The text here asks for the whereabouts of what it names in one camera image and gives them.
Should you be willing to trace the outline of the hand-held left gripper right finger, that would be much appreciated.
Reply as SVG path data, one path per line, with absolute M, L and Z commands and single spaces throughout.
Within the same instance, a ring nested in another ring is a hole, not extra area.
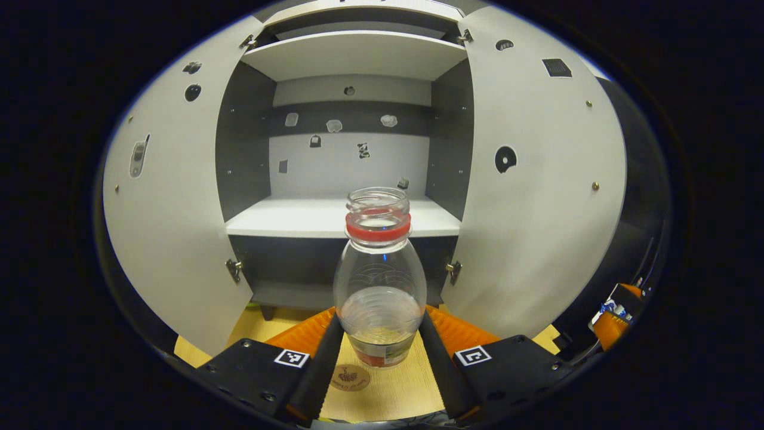
M 445 411 L 458 424 L 496 421 L 551 394 L 574 372 L 532 339 L 505 339 L 426 306 L 418 332 Z

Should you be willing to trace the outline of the white drawer front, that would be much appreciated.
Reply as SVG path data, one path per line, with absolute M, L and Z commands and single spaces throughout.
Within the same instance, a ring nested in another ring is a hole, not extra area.
M 425 14 L 451 22 L 461 21 L 466 15 L 455 6 L 436 0 L 312 0 L 311 2 L 292 6 L 275 12 L 266 25 L 284 22 L 297 17 L 329 11 L 346 11 L 360 8 L 380 9 L 383 11 L 406 11 Z

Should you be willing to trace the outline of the round wooden coaster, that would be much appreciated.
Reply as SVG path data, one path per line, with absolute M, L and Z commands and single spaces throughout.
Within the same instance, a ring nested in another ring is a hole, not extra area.
M 344 392 L 357 392 L 371 383 L 371 374 L 356 364 L 337 364 L 330 379 L 330 386 Z

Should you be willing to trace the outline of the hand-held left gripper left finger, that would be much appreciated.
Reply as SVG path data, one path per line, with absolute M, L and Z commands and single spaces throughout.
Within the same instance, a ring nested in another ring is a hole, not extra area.
M 309 426 L 321 413 L 343 337 L 331 307 L 269 340 L 235 341 L 200 365 L 197 378 L 256 416 Z

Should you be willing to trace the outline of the clear plastic bottle red label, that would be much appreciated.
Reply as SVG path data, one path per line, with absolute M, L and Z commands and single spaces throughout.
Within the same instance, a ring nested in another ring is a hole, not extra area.
M 423 265 L 410 242 L 408 196 L 368 187 L 347 196 L 346 236 L 333 280 L 335 312 L 364 364 L 406 359 L 426 310 Z

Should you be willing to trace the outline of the black backdrop cloth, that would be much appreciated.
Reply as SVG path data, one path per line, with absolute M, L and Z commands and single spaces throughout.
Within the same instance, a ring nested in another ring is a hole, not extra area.
M 627 193 L 614 242 L 602 264 L 584 291 L 553 322 L 557 330 L 553 345 L 566 360 L 586 354 L 594 346 L 595 336 L 585 327 L 584 317 L 598 310 L 600 300 L 617 281 L 638 280 L 640 276 L 647 277 L 649 272 L 660 271 L 655 266 L 655 255 L 657 248 L 665 245 L 665 234 L 671 228 L 671 199 L 657 139 L 644 114 L 620 85 L 604 78 L 599 82 L 624 127 L 629 169 Z M 102 185 L 101 180 L 95 185 L 93 234 L 107 285 L 118 309 L 150 348 L 177 360 L 180 354 L 175 353 L 174 348 L 178 334 L 150 310 L 117 261 L 107 236 Z

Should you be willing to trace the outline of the white cabinet shelf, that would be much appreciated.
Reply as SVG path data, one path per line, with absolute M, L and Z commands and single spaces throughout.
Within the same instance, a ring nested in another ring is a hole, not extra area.
M 230 236 L 341 239 L 346 199 L 265 198 L 226 222 Z M 413 238 L 458 236 L 461 221 L 428 198 L 410 202 Z
M 467 59 L 458 44 L 411 33 L 353 30 L 298 36 L 257 47 L 241 62 L 272 81 L 374 75 L 435 81 Z

